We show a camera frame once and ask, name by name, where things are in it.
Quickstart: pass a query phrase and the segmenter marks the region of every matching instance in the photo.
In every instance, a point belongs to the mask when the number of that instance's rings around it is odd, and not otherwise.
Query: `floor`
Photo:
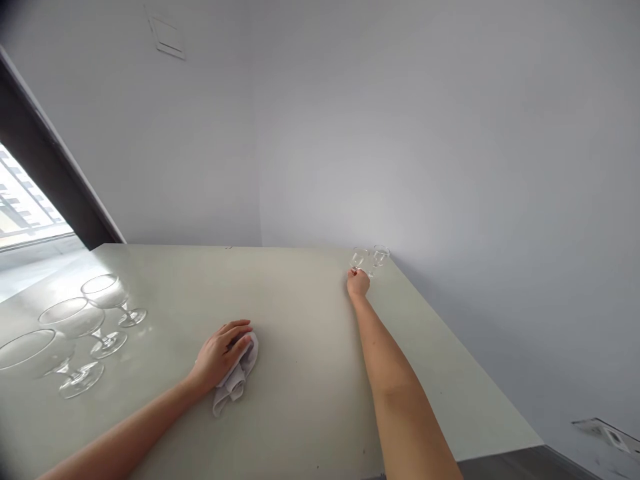
[[[465,480],[600,480],[546,446],[466,460],[458,466]]]

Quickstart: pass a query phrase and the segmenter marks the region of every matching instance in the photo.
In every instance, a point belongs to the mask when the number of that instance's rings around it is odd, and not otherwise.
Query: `white tabletop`
[[[38,329],[54,303],[112,272],[149,314],[88,392],[64,400],[59,375],[0,378],[0,449],[31,479],[175,384],[220,325],[250,319],[260,346],[242,398],[188,412],[136,479],[350,479],[383,472],[357,324],[345,292],[347,249],[103,245],[0,304],[0,345]],[[542,441],[400,270],[369,300],[411,362],[456,460]],[[110,310],[104,332],[117,328]],[[72,366],[91,361],[76,341]]]

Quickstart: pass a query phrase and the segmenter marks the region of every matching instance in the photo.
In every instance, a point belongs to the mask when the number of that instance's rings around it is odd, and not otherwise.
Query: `white cloth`
[[[251,373],[258,357],[258,338],[254,332],[247,333],[251,341],[245,347],[238,361],[232,366],[225,377],[215,386],[213,394],[213,416],[220,416],[222,408],[228,399],[236,401],[245,390],[245,382]]]

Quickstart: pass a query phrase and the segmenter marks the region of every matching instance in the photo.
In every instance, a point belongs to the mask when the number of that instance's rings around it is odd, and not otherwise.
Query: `right hand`
[[[347,272],[347,292],[351,298],[366,297],[369,284],[369,276],[364,270],[350,269]]]
[[[236,320],[223,325],[202,346],[193,369],[185,382],[198,394],[204,395],[224,378],[251,338],[246,333],[253,330],[250,320]],[[243,335],[233,346],[234,338]]]

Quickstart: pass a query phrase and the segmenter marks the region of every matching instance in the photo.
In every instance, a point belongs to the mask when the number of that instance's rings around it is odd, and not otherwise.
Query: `clear glass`
[[[391,251],[384,245],[376,245],[373,248],[373,268],[369,273],[369,278],[374,278],[376,270],[382,267],[391,256]]]
[[[112,273],[89,280],[80,287],[80,291],[92,305],[98,308],[122,310],[124,315],[118,321],[118,325],[123,328],[133,327],[147,316],[147,310],[144,308],[130,310],[127,307],[129,292],[120,278]]]
[[[354,248],[353,255],[351,256],[351,262],[350,262],[351,268],[353,270],[358,270],[368,256],[369,256],[369,250],[360,248],[360,247]]]
[[[91,356],[102,359],[115,353],[127,341],[124,332],[102,334],[105,311],[90,304],[86,298],[64,300],[46,309],[38,318],[44,328],[62,332],[67,338],[76,339],[90,335],[100,340],[91,348]]]
[[[73,342],[63,333],[52,329],[36,330],[0,347],[0,373],[24,379],[58,373],[65,377],[58,392],[62,398],[70,399],[94,386],[105,370],[98,361],[78,370],[72,369],[69,362],[73,350]]]

